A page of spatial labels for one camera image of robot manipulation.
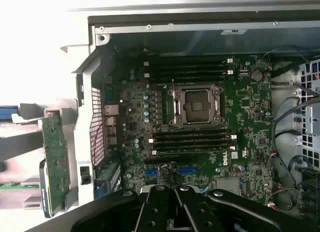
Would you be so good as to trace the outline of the metal disk bay cage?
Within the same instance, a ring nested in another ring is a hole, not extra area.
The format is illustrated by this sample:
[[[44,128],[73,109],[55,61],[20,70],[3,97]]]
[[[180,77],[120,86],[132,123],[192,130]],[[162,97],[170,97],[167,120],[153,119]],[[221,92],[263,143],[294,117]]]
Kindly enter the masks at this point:
[[[320,94],[320,59],[300,66],[300,84]],[[302,155],[320,171],[320,102],[302,109]]]

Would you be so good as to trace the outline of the metal CPU socket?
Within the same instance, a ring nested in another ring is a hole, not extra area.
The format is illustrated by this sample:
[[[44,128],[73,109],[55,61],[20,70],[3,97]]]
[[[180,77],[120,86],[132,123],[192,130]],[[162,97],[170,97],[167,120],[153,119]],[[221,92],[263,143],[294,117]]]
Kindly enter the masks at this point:
[[[225,122],[221,114],[221,94],[224,89],[214,84],[172,87],[173,118],[168,124],[177,128],[214,127]]]

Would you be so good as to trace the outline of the black expansion slot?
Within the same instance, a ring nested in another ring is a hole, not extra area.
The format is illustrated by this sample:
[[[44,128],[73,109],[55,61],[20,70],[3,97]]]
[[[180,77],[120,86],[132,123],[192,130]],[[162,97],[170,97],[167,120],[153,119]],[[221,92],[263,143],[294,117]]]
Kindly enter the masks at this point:
[[[168,162],[188,162],[196,159],[196,155],[186,155],[186,156],[163,156],[163,157],[148,157],[143,160],[145,164],[160,164]]]

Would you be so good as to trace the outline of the grey parts rack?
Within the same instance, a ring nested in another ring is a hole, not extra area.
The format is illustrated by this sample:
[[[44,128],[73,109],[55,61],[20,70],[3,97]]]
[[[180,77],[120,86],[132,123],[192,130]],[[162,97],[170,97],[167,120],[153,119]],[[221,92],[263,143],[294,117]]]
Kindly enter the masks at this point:
[[[44,215],[39,164],[44,159],[41,120],[45,117],[46,110],[60,111],[68,150],[70,187],[65,196],[65,207],[56,215],[67,212],[78,204],[74,139],[78,102],[75,99],[63,98],[44,104],[21,103],[18,105],[18,114],[11,115],[12,122],[0,122],[0,183],[39,185],[38,189],[0,190],[0,211],[38,210]]]

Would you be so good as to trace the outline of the black open PC case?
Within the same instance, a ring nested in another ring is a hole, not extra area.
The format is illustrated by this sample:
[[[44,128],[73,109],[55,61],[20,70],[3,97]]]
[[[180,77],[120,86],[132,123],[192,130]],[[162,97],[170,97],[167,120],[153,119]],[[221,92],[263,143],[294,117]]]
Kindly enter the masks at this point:
[[[122,186],[121,165],[104,133],[104,78],[117,60],[151,57],[257,56],[271,66],[272,192],[262,203],[320,224],[302,200],[302,109],[320,102],[303,87],[300,66],[320,59],[320,21],[224,23],[89,17],[84,34],[62,47],[75,64],[78,118],[74,128],[78,202],[87,204]]]

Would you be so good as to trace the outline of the green RAM stick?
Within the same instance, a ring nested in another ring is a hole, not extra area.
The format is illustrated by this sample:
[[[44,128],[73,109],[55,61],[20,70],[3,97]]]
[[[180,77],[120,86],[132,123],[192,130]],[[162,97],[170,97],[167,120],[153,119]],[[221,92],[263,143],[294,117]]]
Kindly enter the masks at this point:
[[[34,190],[38,189],[38,184],[21,184],[20,182],[0,182],[0,191],[8,191],[8,190]]]

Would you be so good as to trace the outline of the green motherboard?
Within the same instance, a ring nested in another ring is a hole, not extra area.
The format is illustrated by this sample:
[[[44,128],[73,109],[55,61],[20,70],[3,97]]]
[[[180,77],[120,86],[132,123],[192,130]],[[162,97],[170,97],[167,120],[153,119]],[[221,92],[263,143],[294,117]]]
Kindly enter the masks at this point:
[[[263,79],[255,82],[251,73]],[[216,188],[217,178],[238,177],[240,196],[264,204],[272,193],[272,67],[258,56],[219,55],[122,58],[103,80],[105,145],[119,160],[122,186],[140,193],[158,183],[145,176],[150,157],[197,156],[175,162],[178,169],[196,168],[181,175],[180,184],[196,186],[201,193]],[[222,87],[221,115],[217,126],[178,128],[169,125],[174,115],[176,86]]]

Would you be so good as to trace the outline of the hard disk with blue rails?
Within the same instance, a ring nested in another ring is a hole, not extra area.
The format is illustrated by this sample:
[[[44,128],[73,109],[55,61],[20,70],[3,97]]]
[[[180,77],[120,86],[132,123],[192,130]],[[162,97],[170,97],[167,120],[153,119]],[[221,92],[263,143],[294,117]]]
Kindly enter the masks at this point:
[[[12,122],[12,114],[18,114],[17,105],[0,105],[0,122]]]

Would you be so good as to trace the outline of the blue expansion slot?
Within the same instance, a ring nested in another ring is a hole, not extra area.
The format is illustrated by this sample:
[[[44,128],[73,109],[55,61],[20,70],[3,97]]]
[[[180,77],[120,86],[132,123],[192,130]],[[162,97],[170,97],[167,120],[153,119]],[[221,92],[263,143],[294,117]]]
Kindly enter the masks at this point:
[[[195,175],[196,174],[196,168],[195,167],[181,167],[178,172],[181,175]],[[145,177],[156,177],[158,175],[157,169],[146,169],[144,171]]]

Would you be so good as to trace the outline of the silver chipset heatsink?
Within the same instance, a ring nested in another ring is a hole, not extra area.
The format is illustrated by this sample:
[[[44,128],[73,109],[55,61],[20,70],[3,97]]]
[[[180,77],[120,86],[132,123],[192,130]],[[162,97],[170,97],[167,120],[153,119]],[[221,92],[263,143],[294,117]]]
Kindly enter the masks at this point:
[[[238,177],[225,177],[216,179],[216,188],[241,195],[240,179]]]

